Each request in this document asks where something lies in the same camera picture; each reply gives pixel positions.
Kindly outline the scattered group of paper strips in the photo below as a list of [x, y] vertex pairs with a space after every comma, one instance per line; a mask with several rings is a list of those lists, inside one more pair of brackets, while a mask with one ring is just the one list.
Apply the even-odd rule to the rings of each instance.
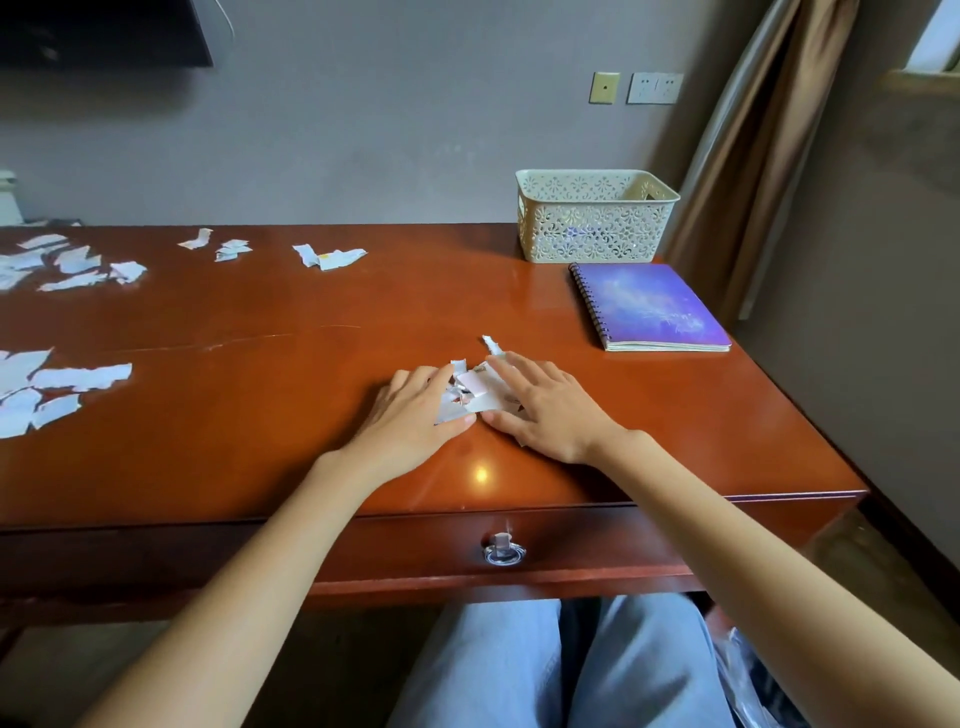
[[147, 271], [139, 261], [108, 258], [60, 233], [42, 233], [0, 245], [0, 295], [134, 285]]

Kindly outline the person's left forearm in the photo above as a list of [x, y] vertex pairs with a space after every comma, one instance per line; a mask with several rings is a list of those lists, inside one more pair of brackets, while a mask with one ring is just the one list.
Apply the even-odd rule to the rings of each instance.
[[322, 455], [76, 728], [240, 728], [318, 572], [395, 457]]

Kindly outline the brown curtain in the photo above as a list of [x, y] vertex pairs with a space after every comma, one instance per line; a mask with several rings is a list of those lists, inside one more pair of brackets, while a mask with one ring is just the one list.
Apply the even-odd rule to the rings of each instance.
[[858, 10], [772, 0], [693, 154], [662, 249], [727, 330], [789, 211]]

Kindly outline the person's blue jeans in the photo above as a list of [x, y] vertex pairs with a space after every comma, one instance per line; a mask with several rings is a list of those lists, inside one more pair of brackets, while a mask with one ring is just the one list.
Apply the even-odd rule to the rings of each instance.
[[387, 728], [736, 728], [686, 595], [602, 598], [567, 707], [561, 614], [558, 599], [446, 606]]

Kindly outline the white wall socket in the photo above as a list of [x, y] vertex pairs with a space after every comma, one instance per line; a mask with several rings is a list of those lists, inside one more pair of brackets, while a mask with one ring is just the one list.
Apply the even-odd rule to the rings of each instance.
[[685, 75], [675, 72], [634, 72], [630, 77], [627, 105], [672, 106], [680, 97]]

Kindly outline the large torn white paper scrap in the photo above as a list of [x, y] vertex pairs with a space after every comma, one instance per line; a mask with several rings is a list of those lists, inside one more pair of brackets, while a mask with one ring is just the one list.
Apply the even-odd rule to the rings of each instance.
[[0, 401], [0, 440], [24, 435], [31, 426], [42, 401], [42, 393], [32, 387], [17, 390]]
[[52, 348], [14, 353], [0, 350], [0, 402], [27, 389], [34, 372], [42, 368], [52, 352]]

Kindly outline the long torn white paper scrap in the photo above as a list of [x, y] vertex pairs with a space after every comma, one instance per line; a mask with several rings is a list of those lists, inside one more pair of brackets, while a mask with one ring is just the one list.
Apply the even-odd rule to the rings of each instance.
[[38, 390], [69, 389], [74, 393], [110, 389], [114, 383], [126, 381], [133, 371], [131, 363], [93, 369], [41, 369], [30, 377], [30, 387]]

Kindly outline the cream perforated plastic basket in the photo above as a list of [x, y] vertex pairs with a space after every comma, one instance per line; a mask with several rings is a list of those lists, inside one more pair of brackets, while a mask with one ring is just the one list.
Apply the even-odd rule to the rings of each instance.
[[522, 169], [517, 229], [532, 263], [649, 263], [681, 195], [639, 169]]

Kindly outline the person's left hand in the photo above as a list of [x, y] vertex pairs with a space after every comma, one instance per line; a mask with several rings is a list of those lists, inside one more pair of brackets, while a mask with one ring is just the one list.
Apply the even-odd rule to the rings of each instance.
[[412, 472], [447, 444], [432, 450], [431, 430], [453, 366], [449, 362], [438, 368], [438, 401], [409, 400], [409, 375], [414, 370], [397, 370], [391, 376], [382, 388], [390, 390], [389, 404], [375, 420], [368, 414], [341, 449], [348, 470], [370, 489]]

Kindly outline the person's right forearm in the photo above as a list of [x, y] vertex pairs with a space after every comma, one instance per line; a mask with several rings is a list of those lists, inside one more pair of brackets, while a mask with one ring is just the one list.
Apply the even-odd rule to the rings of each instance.
[[584, 462], [654, 522], [812, 728], [960, 728], [960, 680], [648, 434]]

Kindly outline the purple spiral notebook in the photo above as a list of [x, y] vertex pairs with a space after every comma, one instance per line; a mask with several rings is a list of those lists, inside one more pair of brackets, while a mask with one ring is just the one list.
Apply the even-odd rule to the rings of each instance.
[[661, 263], [573, 263], [569, 272], [608, 353], [726, 353], [732, 341]]

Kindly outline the person's right hand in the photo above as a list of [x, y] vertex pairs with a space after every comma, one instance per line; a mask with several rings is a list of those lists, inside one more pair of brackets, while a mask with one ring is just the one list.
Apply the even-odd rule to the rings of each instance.
[[[564, 370], [551, 361], [530, 360], [546, 371], [554, 386], [541, 392], [513, 392], [525, 408], [521, 418], [533, 423], [533, 442], [527, 448], [561, 463], [601, 468], [615, 453], [637, 443], [636, 433], [615, 422], [596, 401], [567, 405]], [[504, 381], [504, 354], [489, 355], [486, 363]]]

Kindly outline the window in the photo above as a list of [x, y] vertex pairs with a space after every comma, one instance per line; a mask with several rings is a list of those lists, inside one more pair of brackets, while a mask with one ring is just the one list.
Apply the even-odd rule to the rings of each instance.
[[940, 0], [903, 70], [920, 75], [960, 74], [960, 0]]

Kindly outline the clear plastic bag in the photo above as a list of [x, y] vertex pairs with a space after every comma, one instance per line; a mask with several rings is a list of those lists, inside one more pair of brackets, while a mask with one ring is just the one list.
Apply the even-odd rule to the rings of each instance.
[[713, 640], [714, 655], [727, 706], [736, 728], [787, 728], [762, 703], [751, 676], [758, 662], [737, 627]]

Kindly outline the heap of torn paper pieces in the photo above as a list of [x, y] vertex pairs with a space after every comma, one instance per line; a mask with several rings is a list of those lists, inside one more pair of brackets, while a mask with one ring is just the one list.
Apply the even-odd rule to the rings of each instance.
[[482, 362], [472, 369], [467, 367], [465, 359], [451, 364], [453, 370], [440, 399], [435, 425], [485, 411], [525, 415], [520, 400], [489, 363]]

